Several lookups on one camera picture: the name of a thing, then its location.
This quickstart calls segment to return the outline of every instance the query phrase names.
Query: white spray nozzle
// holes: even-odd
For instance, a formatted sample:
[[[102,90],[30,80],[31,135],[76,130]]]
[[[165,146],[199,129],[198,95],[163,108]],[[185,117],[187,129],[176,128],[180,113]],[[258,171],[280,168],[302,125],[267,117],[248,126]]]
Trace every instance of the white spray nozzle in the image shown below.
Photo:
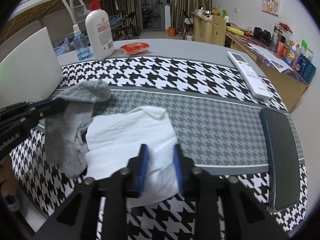
[[[81,34],[81,30],[78,24],[73,25],[73,32],[75,34],[75,37]]]

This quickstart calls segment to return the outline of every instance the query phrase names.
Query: green item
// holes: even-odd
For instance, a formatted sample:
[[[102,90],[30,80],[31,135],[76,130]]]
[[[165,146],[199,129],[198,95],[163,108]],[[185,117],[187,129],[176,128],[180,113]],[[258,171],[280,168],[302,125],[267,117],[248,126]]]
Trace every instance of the green item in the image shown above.
[[[304,50],[307,50],[308,44],[305,42],[305,40],[302,40],[301,47],[304,47]]]

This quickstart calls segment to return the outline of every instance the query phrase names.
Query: folding chair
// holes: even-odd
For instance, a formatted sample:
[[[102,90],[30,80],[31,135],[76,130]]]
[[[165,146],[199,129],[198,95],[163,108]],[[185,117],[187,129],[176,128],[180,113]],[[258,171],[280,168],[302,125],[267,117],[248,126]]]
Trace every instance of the folding chair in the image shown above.
[[[131,12],[124,18],[124,21],[123,21],[124,24],[118,30],[119,32],[124,32],[124,39],[126,39],[128,37],[128,39],[130,40],[129,32],[131,30],[132,30],[133,36],[136,36],[137,39],[139,38],[137,30],[136,30],[136,26],[133,24],[135,17],[136,17],[136,12]],[[127,20],[130,20],[130,24],[128,26],[126,26],[126,23],[128,22]]]

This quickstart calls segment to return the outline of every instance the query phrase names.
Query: product label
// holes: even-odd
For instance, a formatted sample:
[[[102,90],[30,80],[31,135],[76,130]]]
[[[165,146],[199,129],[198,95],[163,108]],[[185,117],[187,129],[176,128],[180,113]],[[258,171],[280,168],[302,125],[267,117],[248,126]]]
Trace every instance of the product label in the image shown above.
[[[109,44],[110,40],[112,41],[112,34],[110,30],[110,23],[109,21],[102,22],[97,25],[97,30],[99,33],[99,40],[101,46]]]

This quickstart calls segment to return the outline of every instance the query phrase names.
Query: headphones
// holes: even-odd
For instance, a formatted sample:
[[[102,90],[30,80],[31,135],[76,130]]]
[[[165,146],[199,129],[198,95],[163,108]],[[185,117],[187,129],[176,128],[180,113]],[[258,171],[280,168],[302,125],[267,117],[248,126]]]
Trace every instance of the headphones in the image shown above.
[[[262,31],[260,27],[255,27],[253,30],[253,36],[259,41],[262,41],[266,45],[270,45],[271,33],[267,30]]]

